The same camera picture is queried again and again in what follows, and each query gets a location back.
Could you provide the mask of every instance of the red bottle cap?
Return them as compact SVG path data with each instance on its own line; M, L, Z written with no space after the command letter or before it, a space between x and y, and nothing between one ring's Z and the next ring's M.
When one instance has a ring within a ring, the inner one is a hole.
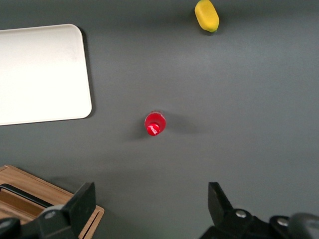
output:
M152 111L146 117L144 126L151 136L156 136L163 132L166 127L166 120L164 115L159 111Z
M147 131L148 131L149 135L156 136L160 133L160 127L156 123L151 123L147 127Z

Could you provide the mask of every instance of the gray tabletop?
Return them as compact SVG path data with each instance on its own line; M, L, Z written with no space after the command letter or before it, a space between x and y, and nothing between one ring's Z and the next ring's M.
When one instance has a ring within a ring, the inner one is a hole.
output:
M0 127L0 164L70 192L96 184L95 239L196 239L208 182L262 220L319 215L319 1L0 2L0 29L72 23L83 33L86 119ZM143 129L152 110L167 128Z

